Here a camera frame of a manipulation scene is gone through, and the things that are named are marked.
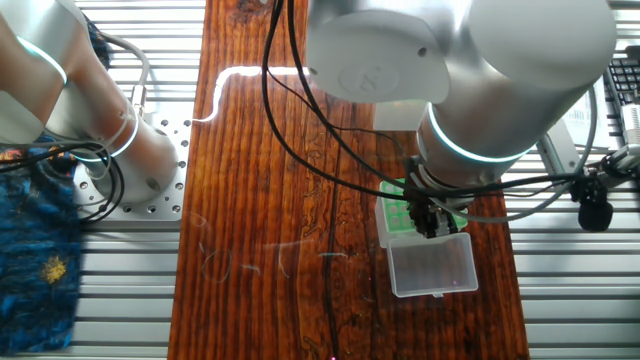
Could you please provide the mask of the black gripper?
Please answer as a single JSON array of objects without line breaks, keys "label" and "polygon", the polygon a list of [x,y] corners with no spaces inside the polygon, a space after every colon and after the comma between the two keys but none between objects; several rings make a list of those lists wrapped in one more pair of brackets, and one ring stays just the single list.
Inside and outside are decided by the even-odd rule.
[{"label": "black gripper", "polygon": [[456,217],[444,210],[427,194],[424,182],[411,170],[406,173],[404,196],[407,199],[409,214],[416,231],[426,238],[437,235],[450,235],[460,231]]}]

